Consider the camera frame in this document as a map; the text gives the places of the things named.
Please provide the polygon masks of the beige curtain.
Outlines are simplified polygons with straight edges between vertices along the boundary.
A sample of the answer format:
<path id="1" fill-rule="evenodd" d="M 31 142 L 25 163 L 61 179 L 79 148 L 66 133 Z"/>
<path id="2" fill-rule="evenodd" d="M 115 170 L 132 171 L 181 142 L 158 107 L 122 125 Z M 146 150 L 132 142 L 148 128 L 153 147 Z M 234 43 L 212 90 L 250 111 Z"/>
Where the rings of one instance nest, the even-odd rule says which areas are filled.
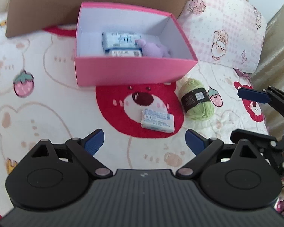
<path id="1" fill-rule="evenodd" d="M 270 85 L 284 91 L 284 5 L 268 23 L 260 62 L 251 82 L 257 90 Z"/>

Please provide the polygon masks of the pink checkered pillow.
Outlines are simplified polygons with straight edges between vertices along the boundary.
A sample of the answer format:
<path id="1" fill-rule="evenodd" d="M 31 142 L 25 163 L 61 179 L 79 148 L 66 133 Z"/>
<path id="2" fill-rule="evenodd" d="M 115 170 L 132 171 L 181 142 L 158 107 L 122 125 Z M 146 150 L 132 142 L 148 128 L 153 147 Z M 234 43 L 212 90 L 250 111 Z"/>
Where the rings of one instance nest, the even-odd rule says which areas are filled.
<path id="1" fill-rule="evenodd" d="M 246 0 L 187 0 L 178 17 L 198 60 L 254 73 L 266 20 Z"/>

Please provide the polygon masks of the clear cotton pad pack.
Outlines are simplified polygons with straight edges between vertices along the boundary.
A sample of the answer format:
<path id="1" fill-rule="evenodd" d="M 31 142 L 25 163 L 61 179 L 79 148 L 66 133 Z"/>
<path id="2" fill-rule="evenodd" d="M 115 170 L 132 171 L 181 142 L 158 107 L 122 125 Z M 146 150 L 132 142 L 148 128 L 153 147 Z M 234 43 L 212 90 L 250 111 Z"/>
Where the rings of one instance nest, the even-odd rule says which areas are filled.
<path id="1" fill-rule="evenodd" d="M 121 49 L 121 50 L 110 50 L 107 52 L 108 56 L 111 57 L 130 57 L 130 58 L 140 58 L 142 57 L 142 53 L 139 49 L 134 50 L 134 49 Z"/>

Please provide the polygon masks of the bear print bed blanket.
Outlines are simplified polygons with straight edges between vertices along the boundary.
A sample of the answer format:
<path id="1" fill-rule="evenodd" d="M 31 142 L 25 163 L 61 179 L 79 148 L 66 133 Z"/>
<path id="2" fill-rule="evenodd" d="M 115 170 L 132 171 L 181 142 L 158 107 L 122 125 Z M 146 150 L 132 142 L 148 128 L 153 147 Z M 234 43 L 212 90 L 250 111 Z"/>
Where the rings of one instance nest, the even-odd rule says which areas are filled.
<path id="1" fill-rule="evenodd" d="M 215 90 L 210 119 L 189 120 L 180 111 L 180 80 L 151 87 L 151 108 L 174 115 L 174 134 L 141 127 L 124 134 L 104 117 L 100 89 L 77 86 L 73 37 L 39 31 L 8 39 L 6 17 L 0 14 L 0 215 L 12 209 L 7 175 L 43 138 L 58 144 L 102 129 L 104 143 L 96 158 L 110 169 L 176 170 L 194 156 L 185 143 L 188 129 L 224 142 L 230 142 L 235 129 L 267 133 L 265 123 L 251 117 L 237 96 L 237 88 L 250 86 L 250 81 L 233 69 L 201 61 L 188 77 Z"/>

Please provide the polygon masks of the white soap bar pack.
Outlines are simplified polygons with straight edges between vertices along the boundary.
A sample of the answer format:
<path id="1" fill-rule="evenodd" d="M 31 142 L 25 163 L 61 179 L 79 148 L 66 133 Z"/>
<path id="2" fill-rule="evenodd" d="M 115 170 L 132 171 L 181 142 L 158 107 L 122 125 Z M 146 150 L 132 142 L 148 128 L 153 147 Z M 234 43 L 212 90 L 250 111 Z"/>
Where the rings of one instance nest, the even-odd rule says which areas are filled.
<path id="1" fill-rule="evenodd" d="M 173 133 L 175 131 L 174 116 L 151 109 L 142 111 L 141 127 L 163 133 Z"/>

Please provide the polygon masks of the green yarn ball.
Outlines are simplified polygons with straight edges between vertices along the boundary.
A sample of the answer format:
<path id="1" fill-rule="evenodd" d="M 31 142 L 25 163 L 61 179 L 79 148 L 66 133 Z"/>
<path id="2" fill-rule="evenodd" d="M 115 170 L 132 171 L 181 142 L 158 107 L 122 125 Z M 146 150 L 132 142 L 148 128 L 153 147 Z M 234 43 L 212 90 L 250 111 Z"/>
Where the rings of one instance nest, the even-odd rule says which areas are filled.
<path id="1" fill-rule="evenodd" d="M 204 121 L 213 116 L 212 101 L 199 80 L 187 79 L 180 88 L 179 97 L 188 119 Z"/>

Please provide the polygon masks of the blue white tissue pack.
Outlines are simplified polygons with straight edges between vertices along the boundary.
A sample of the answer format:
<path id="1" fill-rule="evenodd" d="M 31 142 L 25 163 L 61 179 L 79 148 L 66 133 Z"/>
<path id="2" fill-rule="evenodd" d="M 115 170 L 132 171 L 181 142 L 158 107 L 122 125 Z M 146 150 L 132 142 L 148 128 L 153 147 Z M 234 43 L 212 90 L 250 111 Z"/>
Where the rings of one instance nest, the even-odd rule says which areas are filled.
<path id="1" fill-rule="evenodd" d="M 136 40 L 142 36 L 133 32 L 103 32 L 102 47 L 105 53 L 110 50 L 136 49 Z"/>

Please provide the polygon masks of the pink cardboard box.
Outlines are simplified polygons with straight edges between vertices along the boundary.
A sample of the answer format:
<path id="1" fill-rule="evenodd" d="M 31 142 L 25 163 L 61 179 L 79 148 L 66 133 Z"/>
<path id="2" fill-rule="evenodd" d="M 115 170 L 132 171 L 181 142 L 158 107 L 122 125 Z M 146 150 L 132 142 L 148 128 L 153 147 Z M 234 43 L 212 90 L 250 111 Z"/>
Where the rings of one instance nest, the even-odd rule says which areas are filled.
<path id="1" fill-rule="evenodd" d="M 172 14 L 116 3 L 81 4 L 75 54 L 79 86 L 174 82 L 196 64 Z"/>

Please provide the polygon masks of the purple plush toy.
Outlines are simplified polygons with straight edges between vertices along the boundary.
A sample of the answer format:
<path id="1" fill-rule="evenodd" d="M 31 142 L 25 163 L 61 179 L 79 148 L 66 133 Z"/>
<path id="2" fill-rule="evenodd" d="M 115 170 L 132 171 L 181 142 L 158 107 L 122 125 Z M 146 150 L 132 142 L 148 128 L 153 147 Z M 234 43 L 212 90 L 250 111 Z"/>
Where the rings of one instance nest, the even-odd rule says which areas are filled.
<path id="1" fill-rule="evenodd" d="M 141 50 L 142 55 L 150 58 L 170 58 L 171 55 L 166 46 L 147 42 L 144 39 L 135 40 L 135 45 Z"/>

